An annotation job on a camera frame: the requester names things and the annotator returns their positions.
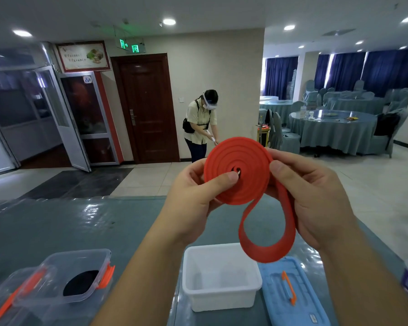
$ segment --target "person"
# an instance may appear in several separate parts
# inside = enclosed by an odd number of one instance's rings
[[[269,170],[294,197],[298,231],[319,251],[341,326],[408,326],[408,296],[370,247],[337,174],[300,155],[268,150]],[[175,179],[156,221],[92,326],[165,326],[185,247],[204,231],[215,197],[236,172],[203,183],[205,160]],[[266,193],[278,198],[274,186]]]
[[[205,158],[208,140],[212,140],[213,137],[214,144],[219,143],[219,132],[216,125],[218,99],[219,96],[216,90],[205,90],[200,97],[192,101],[187,107],[187,116],[183,121],[183,129],[193,163]],[[213,136],[208,131],[209,125]]]

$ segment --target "red resistance band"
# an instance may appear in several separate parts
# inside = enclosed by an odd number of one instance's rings
[[[231,189],[216,197],[228,205],[243,205],[252,202],[243,212],[239,225],[239,240],[244,252],[253,260],[270,263],[283,258],[291,249],[296,235],[297,217],[293,198],[286,188],[269,171],[273,161],[271,155],[258,142],[246,137],[227,139],[210,152],[204,165],[204,181],[230,171],[240,172],[239,181]],[[257,246],[245,233],[244,222],[248,214],[265,193],[269,180],[275,180],[279,201],[284,211],[285,230],[282,238],[272,246]]]

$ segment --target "brown wooden door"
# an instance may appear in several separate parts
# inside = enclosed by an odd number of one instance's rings
[[[136,163],[180,161],[168,55],[111,60]]]

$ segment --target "right hand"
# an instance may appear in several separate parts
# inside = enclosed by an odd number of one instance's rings
[[[267,150],[274,159],[269,165],[272,175],[294,198],[298,231],[307,244],[320,251],[359,231],[346,191],[333,170],[297,154]],[[266,193],[278,199],[272,184]]]

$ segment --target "short-sleeved shirt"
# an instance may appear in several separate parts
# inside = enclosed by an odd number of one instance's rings
[[[212,110],[210,113],[201,105],[201,98],[198,98],[197,101],[200,106],[199,110],[195,101],[191,102],[187,107],[187,120],[190,123],[200,125],[204,130],[209,120],[211,125],[216,125],[216,110]],[[193,134],[185,132],[185,139],[195,144],[207,144],[207,141],[209,140],[206,136],[201,135],[196,131]]]

